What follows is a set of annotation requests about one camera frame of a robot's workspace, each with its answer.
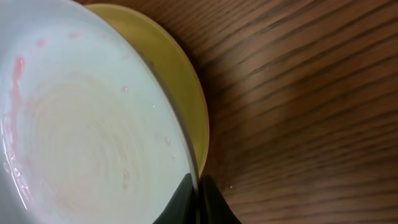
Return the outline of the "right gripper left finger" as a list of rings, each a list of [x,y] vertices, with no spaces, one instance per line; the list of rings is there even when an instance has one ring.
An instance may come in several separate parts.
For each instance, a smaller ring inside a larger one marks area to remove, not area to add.
[[[186,174],[153,224],[196,224],[197,205],[191,174]]]

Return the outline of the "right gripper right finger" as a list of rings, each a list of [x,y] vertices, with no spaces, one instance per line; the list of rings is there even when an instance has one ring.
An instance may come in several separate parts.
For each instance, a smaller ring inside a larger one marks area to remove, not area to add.
[[[241,224],[209,175],[201,178],[199,196],[200,223]]]

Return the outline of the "light blue plastic plate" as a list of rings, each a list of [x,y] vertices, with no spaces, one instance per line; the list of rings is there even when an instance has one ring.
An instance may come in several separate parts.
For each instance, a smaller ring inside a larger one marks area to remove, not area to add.
[[[1,2],[1,222],[153,223],[196,160],[165,85],[74,1]]]

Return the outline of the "yellow-green plastic plate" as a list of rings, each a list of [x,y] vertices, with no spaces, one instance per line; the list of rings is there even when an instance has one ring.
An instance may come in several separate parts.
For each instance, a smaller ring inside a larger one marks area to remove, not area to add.
[[[210,141],[208,108],[198,76],[185,52],[165,29],[138,11],[115,4],[86,7],[113,26],[153,65],[187,125],[198,173],[202,174]]]

